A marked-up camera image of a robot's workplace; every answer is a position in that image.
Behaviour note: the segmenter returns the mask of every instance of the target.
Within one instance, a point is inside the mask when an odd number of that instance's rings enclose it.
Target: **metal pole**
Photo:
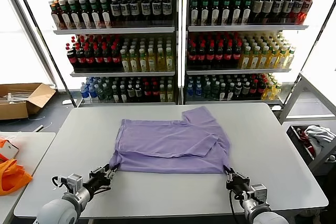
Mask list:
[[[40,58],[40,60],[41,60],[41,62],[43,64],[43,66],[45,67],[47,73],[49,74],[50,79],[52,80],[52,82],[56,86],[56,80],[55,80],[55,77],[54,77],[53,72],[51,70],[51,66],[48,63],[48,59],[45,56],[45,54],[44,54],[44,52],[42,50],[42,47],[39,44],[39,41],[38,41],[38,39],[37,39],[37,37],[36,37],[36,35],[35,35],[32,27],[29,24],[29,20],[28,20],[25,12],[23,10],[23,7],[21,6],[19,0],[10,0],[10,2],[12,3],[12,5],[13,5],[16,13],[17,13],[17,16],[18,16],[18,18],[19,18],[19,20],[20,20],[20,22],[21,22],[21,24],[22,24],[22,26],[24,28],[24,31],[27,33],[27,36],[28,36],[30,42],[32,43],[33,47],[35,48],[35,50],[37,52],[37,55],[39,56],[39,58]],[[58,75],[59,75],[59,77],[61,79],[61,82],[64,85],[65,90],[66,90],[67,94],[69,95],[69,97],[71,99],[72,105],[76,108],[77,105],[76,105],[76,103],[75,103],[75,101],[74,101],[74,99],[73,99],[73,97],[72,97],[72,95],[71,95],[71,93],[70,93],[70,91],[69,91],[69,89],[68,89],[68,87],[67,87],[67,85],[66,85],[66,83],[65,83],[65,81],[63,79],[63,77],[62,77],[62,75],[61,75],[61,72],[59,71],[59,68],[57,67],[57,64],[56,64],[56,62],[55,62],[55,60],[54,60],[54,58],[53,58],[53,56],[52,56],[52,54],[51,54],[51,52],[49,50],[49,47],[48,47],[46,41],[44,40],[44,37],[43,37],[43,35],[42,35],[42,33],[41,33],[40,29],[39,29],[39,26],[38,26],[38,24],[36,22],[36,19],[35,19],[34,15],[33,15],[33,12],[32,12],[32,10],[29,7],[28,1],[27,0],[23,0],[23,2],[25,3],[25,6],[26,6],[26,8],[27,8],[27,10],[29,12],[29,15],[30,15],[30,17],[31,17],[31,19],[32,19],[35,27],[36,27],[37,33],[39,34],[39,36],[40,36],[40,38],[41,38],[44,46],[46,47],[46,49],[48,51],[49,57],[50,57],[50,59],[52,61],[52,64],[54,65],[54,67],[56,69],[56,72],[58,73]]]

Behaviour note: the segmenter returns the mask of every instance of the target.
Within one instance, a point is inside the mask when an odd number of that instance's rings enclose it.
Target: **dark soda bottle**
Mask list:
[[[211,69],[212,67],[212,62],[214,60],[214,56],[215,56],[215,44],[213,42],[211,42],[208,52],[206,54],[206,60],[204,62],[204,65],[207,69]]]

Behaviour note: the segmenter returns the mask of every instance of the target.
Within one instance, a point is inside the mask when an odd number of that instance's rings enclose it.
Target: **metal shelf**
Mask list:
[[[131,76],[174,76],[174,71],[166,72],[105,72],[105,73],[75,73],[72,77],[131,77]]]
[[[289,72],[291,69],[225,69],[225,70],[187,70],[187,75],[196,76],[199,74],[242,74],[242,73],[275,73]]]
[[[185,105],[202,105],[202,104],[221,104],[221,103],[265,103],[267,105],[283,106],[280,100],[246,100],[246,101],[186,101]]]
[[[153,34],[173,33],[175,27],[126,27],[126,28],[101,28],[101,29],[66,29],[54,30],[55,34]]]
[[[188,31],[272,31],[305,30],[304,25],[188,26]]]

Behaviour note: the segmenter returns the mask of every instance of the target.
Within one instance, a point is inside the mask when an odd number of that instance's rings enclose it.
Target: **floor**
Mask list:
[[[72,94],[75,98],[80,100],[79,92],[74,92]],[[64,120],[67,118],[68,114],[72,110],[73,106],[62,105],[62,101],[68,99],[68,96],[65,93],[57,93],[52,99],[47,103],[45,108],[43,108],[38,114],[30,116],[28,119],[20,120],[8,120],[0,122],[0,131],[23,131],[23,132],[32,132],[40,125],[44,126],[42,131],[44,132],[55,132],[57,133],[62,126]],[[308,115],[308,114],[330,114],[328,109],[309,91],[304,91],[298,102],[293,107],[290,115]],[[315,124],[318,123],[322,126],[329,127],[331,131],[336,132],[336,120],[331,121],[303,121],[295,122],[295,125],[304,125],[304,124]],[[284,130],[287,130],[288,126],[293,123],[285,122],[283,124]],[[240,223],[245,223],[245,220],[242,216],[239,216]],[[220,216],[220,217],[197,217],[197,218],[166,218],[160,219],[160,222],[163,224],[174,223],[202,223],[209,222],[210,224],[217,223],[234,223],[232,216]],[[95,223],[107,224],[110,220],[97,220]],[[129,219],[129,220],[113,220],[117,224],[142,224],[150,222],[157,222],[157,219]],[[32,223],[31,219],[19,219],[14,218],[12,224],[30,224]],[[81,220],[80,224],[86,224],[87,220]],[[296,217],[294,219],[289,219],[290,224],[312,224],[311,218]]]

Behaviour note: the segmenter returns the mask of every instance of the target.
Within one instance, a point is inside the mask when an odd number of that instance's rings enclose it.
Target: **display shelf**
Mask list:
[[[165,72],[86,72],[70,74],[72,77],[132,77],[132,76],[173,76],[174,71]]]
[[[224,70],[187,70],[187,75],[196,76],[202,74],[242,74],[242,73],[275,73],[275,72],[289,72],[291,69],[224,69]]]
[[[155,34],[173,33],[175,27],[125,27],[125,28],[101,28],[101,29],[65,29],[54,30],[55,34]]]
[[[304,25],[188,26],[188,31],[272,31],[305,30]]]

